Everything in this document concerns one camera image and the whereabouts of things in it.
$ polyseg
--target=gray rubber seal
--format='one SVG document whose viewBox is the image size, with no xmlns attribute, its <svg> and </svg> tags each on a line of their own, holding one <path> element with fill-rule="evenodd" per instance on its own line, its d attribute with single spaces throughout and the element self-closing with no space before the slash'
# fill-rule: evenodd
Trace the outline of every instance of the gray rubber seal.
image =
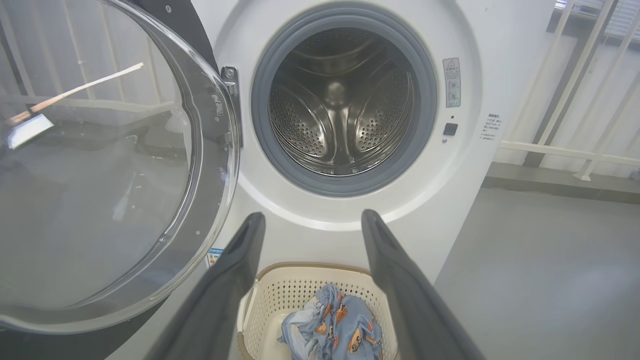
<svg viewBox="0 0 640 360">
<path fill-rule="evenodd" d="M 315 173 L 295 162 L 282 148 L 269 119 L 271 83 L 282 60 L 307 37 L 333 28 L 360 28 L 394 44 L 409 61 L 417 83 L 414 119 L 398 148 L 378 166 L 360 174 L 333 177 Z M 252 88 L 253 127 L 274 166 L 292 183 L 332 197 L 361 195 L 377 190 L 413 164 L 431 136 L 438 104 L 436 79 L 429 54 L 413 31 L 386 10 L 362 3 L 340 3 L 309 11 L 286 25 L 267 46 L 258 64 Z"/>
</svg>

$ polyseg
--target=clothes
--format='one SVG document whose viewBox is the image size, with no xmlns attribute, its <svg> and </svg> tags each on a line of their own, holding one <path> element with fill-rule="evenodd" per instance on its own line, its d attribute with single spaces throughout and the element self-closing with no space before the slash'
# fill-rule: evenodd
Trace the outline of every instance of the clothes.
<svg viewBox="0 0 640 360">
<path fill-rule="evenodd" d="M 340 304 L 339 297 L 340 292 L 335 285 L 327 284 L 316 291 L 316 295 L 302 310 L 291 313 L 284 319 L 282 336 L 278 341 L 289 346 L 293 360 L 326 359 L 317 356 L 320 337 L 316 336 L 316 329 L 322 324 L 323 318 L 331 318 L 331 309 Z"/>
<path fill-rule="evenodd" d="M 382 360 L 381 339 L 364 301 L 342 298 L 335 285 L 327 284 L 285 318 L 278 340 L 289 346 L 293 360 Z"/>
</svg>

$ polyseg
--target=beige plastic basket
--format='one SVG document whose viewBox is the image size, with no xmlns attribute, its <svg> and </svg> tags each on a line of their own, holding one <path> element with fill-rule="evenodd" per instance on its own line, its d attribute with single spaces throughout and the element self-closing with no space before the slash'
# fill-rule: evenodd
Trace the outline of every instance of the beige plastic basket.
<svg viewBox="0 0 640 360">
<path fill-rule="evenodd" d="M 387 296 L 366 270 L 310 263 L 282 263 L 263 270 L 253 288 L 241 300 L 237 319 L 237 342 L 245 360 L 290 360 L 286 344 L 278 342 L 282 320 L 303 308 L 325 284 L 334 283 L 343 296 L 360 297 L 373 320 L 382 328 L 384 359 L 395 359 L 396 332 Z"/>
</svg>

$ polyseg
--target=metal hinge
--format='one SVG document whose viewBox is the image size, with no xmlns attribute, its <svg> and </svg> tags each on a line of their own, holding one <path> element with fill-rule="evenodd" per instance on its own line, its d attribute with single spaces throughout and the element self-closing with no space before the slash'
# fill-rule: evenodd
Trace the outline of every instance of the metal hinge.
<svg viewBox="0 0 640 360">
<path fill-rule="evenodd" d="M 242 134 L 242 118 L 240 114 L 240 91 L 238 89 L 238 70 L 235 67 L 225 66 L 220 70 L 220 77 L 225 82 L 227 90 L 231 95 L 231 103 L 234 107 L 234 113 L 236 114 L 236 124 L 238 131 L 240 132 L 240 148 L 244 145 Z"/>
</svg>

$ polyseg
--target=black square latch hole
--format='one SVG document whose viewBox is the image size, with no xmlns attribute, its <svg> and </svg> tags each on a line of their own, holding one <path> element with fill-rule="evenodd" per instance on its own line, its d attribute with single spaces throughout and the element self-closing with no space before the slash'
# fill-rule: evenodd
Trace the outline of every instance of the black square latch hole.
<svg viewBox="0 0 640 360">
<path fill-rule="evenodd" d="M 456 134 L 456 130 L 458 130 L 458 125 L 457 124 L 453 124 L 452 122 L 448 122 L 445 126 L 444 126 L 444 135 L 455 135 Z"/>
</svg>

